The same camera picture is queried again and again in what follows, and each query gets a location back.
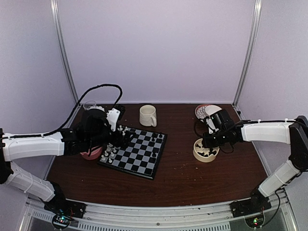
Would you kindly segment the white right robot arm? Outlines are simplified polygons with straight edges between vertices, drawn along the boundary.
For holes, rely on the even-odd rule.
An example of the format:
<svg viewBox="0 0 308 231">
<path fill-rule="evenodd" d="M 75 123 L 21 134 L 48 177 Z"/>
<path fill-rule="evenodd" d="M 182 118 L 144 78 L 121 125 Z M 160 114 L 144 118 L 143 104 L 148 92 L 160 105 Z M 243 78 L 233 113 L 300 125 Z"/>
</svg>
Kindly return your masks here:
<svg viewBox="0 0 308 231">
<path fill-rule="evenodd" d="M 233 146 L 240 142 L 284 145 L 290 148 L 287 160 L 251 192 L 246 205 L 250 212 L 257 212 L 269 196 L 308 170 L 308 119 L 304 115 L 295 119 L 244 120 L 238 123 L 229 118 L 216 119 L 214 116 L 211 116 L 211 120 L 216 131 L 203 135 L 202 145 L 205 148 L 220 147 L 226 143 Z"/>
</svg>

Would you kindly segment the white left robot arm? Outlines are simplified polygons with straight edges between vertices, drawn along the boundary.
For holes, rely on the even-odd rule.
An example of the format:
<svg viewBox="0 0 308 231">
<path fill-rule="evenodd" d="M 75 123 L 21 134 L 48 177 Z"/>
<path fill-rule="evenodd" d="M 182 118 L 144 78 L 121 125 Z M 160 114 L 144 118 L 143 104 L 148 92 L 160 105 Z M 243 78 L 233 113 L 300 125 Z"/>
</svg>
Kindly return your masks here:
<svg viewBox="0 0 308 231">
<path fill-rule="evenodd" d="M 121 131 L 118 120 L 125 108 L 113 107 L 108 112 L 101 106 L 86 110 L 74 128 L 60 127 L 56 131 L 40 134 L 0 134 L 0 182 L 10 184 L 25 193 L 40 198 L 59 214 L 69 210 L 61 187 L 45 181 L 16 165 L 13 161 L 34 156 L 70 156 L 84 154 L 91 157 L 102 151 L 103 146 L 127 147 L 129 133 Z"/>
</svg>

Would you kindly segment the cream bowl of black pieces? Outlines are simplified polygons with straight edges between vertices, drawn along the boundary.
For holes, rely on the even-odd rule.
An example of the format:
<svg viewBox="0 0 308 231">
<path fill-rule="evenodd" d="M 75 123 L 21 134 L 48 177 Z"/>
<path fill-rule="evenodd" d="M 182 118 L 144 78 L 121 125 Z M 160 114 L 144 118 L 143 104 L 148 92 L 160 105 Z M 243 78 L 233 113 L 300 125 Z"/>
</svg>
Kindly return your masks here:
<svg viewBox="0 0 308 231">
<path fill-rule="evenodd" d="M 204 148 L 202 145 L 202 139 L 195 141 L 193 145 L 193 156 L 200 162 L 209 163 L 216 159 L 219 153 L 219 147 Z"/>
</svg>

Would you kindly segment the pink bowl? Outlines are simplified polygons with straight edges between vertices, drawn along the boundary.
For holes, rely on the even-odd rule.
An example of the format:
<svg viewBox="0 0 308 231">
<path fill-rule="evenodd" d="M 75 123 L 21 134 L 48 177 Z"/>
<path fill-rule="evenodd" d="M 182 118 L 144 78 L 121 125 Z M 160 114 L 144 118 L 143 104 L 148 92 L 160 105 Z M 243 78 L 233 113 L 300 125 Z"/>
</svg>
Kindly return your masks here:
<svg viewBox="0 0 308 231">
<path fill-rule="evenodd" d="M 87 152 L 81 152 L 80 154 L 86 160 L 95 160 L 101 156 L 102 150 L 102 147 L 97 146 L 91 148 L 91 150 L 88 150 Z"/>
</svg>

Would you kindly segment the black and white chessboard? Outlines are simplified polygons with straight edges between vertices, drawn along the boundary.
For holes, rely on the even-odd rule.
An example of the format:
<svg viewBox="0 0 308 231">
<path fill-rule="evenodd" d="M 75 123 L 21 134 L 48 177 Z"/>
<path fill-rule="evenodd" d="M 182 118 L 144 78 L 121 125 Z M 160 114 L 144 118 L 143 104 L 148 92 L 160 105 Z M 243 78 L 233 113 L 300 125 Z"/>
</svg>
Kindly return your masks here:
<svg viewBox="0 0 308 231">
<path fill-rule="evenodd" d="M 117 149 L 117 153 L 113 154 L 110 151 L 109 155 L 105 156 L 105 161 L 102 161 L 100 157 L 97 164 L 153 180 L 167 142 L 167 134 L 162 133 L 163 137 L 159 138 L 161 132 L 131 127 L 128 127 L 127 131 L 135 133 L 129 146 L 126 149 L 113 146 L 112 150 Z M 156 157 L 152 157 L 153 152 L 156 152 Z M 108 163 L 109 158 L 113 160 L 111 164 Z"/>
</svg>

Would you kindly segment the white ceramic cup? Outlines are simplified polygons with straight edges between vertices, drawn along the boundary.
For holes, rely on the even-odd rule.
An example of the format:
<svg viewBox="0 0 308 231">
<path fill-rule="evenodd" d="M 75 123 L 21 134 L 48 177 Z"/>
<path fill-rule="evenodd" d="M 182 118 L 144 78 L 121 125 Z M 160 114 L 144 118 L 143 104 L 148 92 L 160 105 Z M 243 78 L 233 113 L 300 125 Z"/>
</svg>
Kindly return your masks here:
<svg viewBox="0 0 308 231">
<path fill-rule="evenodd" d="M 210 116 L 218 111 L 222 110 L 221 107 L 217 106 L 217 105 L 207 105 L 205 107 L 205 113 Z"/>
</svg>

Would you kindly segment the floral patterned saucer plate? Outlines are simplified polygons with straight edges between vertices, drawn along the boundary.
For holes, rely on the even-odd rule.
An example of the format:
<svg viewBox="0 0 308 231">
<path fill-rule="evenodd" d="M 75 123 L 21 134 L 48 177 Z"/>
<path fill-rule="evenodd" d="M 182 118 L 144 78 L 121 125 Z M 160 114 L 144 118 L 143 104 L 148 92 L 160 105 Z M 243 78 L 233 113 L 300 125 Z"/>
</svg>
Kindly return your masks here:
<svg viewBox="0 0 308 231">
<path fill-rule="evenodd" d="M 195 115 L 198 119 L 204 119 L 206 118 L 208 115 L 205 113 L 205 107 L 209 105 L 209 104 L 201 104 L 199 106 L 196 107 L 195 109 Z"/>
</svg>

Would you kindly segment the white ribbed ceramic mug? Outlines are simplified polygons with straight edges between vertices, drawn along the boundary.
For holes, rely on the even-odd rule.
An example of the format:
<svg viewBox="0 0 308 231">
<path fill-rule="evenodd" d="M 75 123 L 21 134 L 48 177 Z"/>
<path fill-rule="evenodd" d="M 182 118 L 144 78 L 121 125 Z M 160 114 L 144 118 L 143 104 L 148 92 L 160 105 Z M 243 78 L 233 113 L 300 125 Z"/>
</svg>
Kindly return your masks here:
<svg viewBox="0 0 308 231">
<path fill-rule="evenodd" d="M 144 105 L 140 108 L 139 122 L 145 127 L 156 127 L 156 108 L 152 105 Z"/>
</svg>

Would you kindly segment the clear glass cup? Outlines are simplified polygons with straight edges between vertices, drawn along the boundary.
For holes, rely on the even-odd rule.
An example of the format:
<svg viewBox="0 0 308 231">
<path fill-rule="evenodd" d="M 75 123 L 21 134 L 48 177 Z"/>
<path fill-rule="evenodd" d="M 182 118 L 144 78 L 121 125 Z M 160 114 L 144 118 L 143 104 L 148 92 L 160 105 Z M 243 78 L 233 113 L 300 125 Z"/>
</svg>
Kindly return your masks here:
<svg viewBox="0 0 308 231">
<path fill-rule="evenodd" d="M 87 101 L 83 104 L 83 108 L 85 111 L 90 110 L 90 109 L 95 109 L 97 108 L 97 103 L 93 100 Z"/>
</svg>

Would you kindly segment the aluminium front rail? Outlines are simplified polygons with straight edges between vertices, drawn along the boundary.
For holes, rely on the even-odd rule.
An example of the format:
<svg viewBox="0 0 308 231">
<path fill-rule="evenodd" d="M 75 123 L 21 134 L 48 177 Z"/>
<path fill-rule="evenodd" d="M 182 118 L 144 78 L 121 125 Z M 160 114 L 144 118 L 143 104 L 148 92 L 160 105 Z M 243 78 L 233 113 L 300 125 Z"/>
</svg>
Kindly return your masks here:
<svg viewBox="0 0 308 231">
<path fill-rule="evenodd" d="M 269 198 L 271 208 L 235 217 L 231 202 L 174 207 L 131 207 L 86 203 L 82 218 L 68 231 L 253 231 L 252 221 L 264 219 L 261 231 L 299 229 L 285 190 Z"/>
</svg>

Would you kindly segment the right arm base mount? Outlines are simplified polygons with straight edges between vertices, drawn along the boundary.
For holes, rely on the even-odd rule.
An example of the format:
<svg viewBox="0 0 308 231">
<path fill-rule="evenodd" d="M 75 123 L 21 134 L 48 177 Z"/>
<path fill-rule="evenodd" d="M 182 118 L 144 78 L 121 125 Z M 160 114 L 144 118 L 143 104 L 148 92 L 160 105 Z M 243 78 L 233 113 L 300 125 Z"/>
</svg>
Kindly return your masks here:
<svg viewBox="0 0 308 231">
<path fill-rule="evenodd" d="M 252 199 L 235 200 L 230 203 L 230 209 L 234 218 L 243 217 L 249 228 L 257 229 L 265 223 L 264 212 L 271 209 L 271 203 L 265 201 L 261 204 L 255 204 Z"/>
</svg>

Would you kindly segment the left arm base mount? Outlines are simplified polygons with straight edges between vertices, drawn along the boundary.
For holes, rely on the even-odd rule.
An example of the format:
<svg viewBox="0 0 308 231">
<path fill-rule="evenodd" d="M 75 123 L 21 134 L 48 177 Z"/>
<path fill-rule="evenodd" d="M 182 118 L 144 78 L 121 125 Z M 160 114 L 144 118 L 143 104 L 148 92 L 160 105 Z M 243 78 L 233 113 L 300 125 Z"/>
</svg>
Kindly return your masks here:
<svg viewBox="0 0 308 231">
<path fill-rule="evenodd" d="M 86 210 L 86 204 L 81 202 L 66 200 L 62 204 L 53 204 L 44 202 L 44 209 L 51 211 L 54 215 L 51 224 L 58 230 L 68 228 L 77 218 L 83 218 Z"/>
</svg>

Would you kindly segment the aluminium frame post right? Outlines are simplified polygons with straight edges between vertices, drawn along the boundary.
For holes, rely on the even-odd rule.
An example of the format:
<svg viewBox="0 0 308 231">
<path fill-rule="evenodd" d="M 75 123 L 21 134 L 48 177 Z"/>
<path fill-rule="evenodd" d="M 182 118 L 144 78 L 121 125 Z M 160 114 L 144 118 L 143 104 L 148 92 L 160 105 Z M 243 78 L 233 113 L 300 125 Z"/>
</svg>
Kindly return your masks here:
<svg viewBox="0 0 308 231">
<path fill-rule="evenodd" d="M 261 12 L 262 12 L 262 0 L 255 0 L 254 3 L 254 12 L 252 16 L 252 23 L 251 23 L 251 30 L 248 40 L 248 45 L 246 49 L 244 64 L 242 67 L 240 80 L 238 83 L 238 87 L 235 93 L 235 97 L 233 100 L 233 107 L 237 108 L 239 105 L 240 97 L 244 89 L 244 84 L 248 75 L 249 67 L 251 64 L 252 56 L 253 56 L 253 49 L 255 47 L 255 43 L 257 40 L 258 30 L 259 30 L 259 24 L 260 24 L 260 18 L 261 18 Z"/>
</svg>

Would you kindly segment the aluminium frame post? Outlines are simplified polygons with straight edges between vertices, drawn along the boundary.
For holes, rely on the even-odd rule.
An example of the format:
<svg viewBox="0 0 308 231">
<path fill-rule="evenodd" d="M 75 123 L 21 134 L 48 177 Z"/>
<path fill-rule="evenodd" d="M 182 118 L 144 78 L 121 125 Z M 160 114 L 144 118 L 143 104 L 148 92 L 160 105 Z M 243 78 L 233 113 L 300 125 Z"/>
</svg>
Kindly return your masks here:
<svg viewBox="0 0 308 231">
<path fill-rule="evenodd" d="M 261 12 L 262 12 L 262 0 L 255 0 L 254 3 L 254 12 L 252 16 L 252 23 L 251 23 L 251 30 L 248 40 L 248 45 L 246 49 L 244 64 L 242 67 L 240 80 L 238 83 L 238 87 L 235 93 L 235 97 L 233 100 L 233 107 L 237 108 L 239 105 L 240 97 L 244 89 L 244 84 L 248 75 L 249 67 L 251 64 L 252 56 L 253 56 L 253 49 L 255 47 L 255 43 L 257 40 L 258 30 L 259 30 L 259 24 L 260 24 L 260 18 L 261 18 Z"/>
<path fill-rule="evenodd" d="M 57 34 L 57 40 L 59 44 L 59 49 L 60 49 L 60 55 L 61 55 L 61 60 L 63 63 L 64 67 L 64 74 L 68 82 L 68 86 L 70 89 L 70 92 L 72 94 L 73 100 L 75 103 L 78 102 L 78 95 L 77 95 L 77 90 L 74 84 L 74 80 L 72 77 L 71 73 L 71 68 L 69 65 L 68 61 L 68 56 L 67 52 L 65 49 L 65 43 L 64 43 L 64 37 L 63 37 L 63 32 L 62 32 L 62 25 L 61 25 L 61 19 L 60 19 L 60 13 L 59 13 L 59 7 L 58 7 L 58 1 L 57 0 L 50 0 L 50 5 L 51 5 L 51 13 L 55 25 L 55 30 Z"/>
</svg>

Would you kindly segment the aluminium frame post left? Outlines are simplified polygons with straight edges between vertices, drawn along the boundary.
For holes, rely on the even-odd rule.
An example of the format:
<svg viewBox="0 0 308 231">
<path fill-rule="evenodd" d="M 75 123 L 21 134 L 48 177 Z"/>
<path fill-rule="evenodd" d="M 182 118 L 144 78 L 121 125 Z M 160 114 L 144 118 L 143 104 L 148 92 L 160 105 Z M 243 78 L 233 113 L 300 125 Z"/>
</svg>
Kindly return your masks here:
<svg viewBox="0 0 308 231">
<path fill-rule="evenodd" d="M 74 84 L 74 80 L 72 77 L 71 73 L 71 68 L 69 65 L 68 61 L 68 56 L 67 52 L 65 49 L 65 43 L 64 43 L 64 37 L 63 37 L 63 32 L 62 32 L 62 25 L 61 25 L 61 19 L 60 19 L 60 13 L 59 13 L 59 7 L 58 7 L 58 1 L 57 0 L 50 0 L 50 5 L 51 5 L 51 13 L 55 25 L 55 30 L 57 34 L 57 40 L 59 44 L 59 49 L 60 49 L 60 55 L 61 55 L 61 60 L 63 63 L 64 67 L 64 74 L 68 82 L 68 86 L 70 89 L 70 92 L 72 94 L 73 100 L 75 103 L 78 102 L 78 95 L 77 95 L 77 90 Z"/>
</svg>

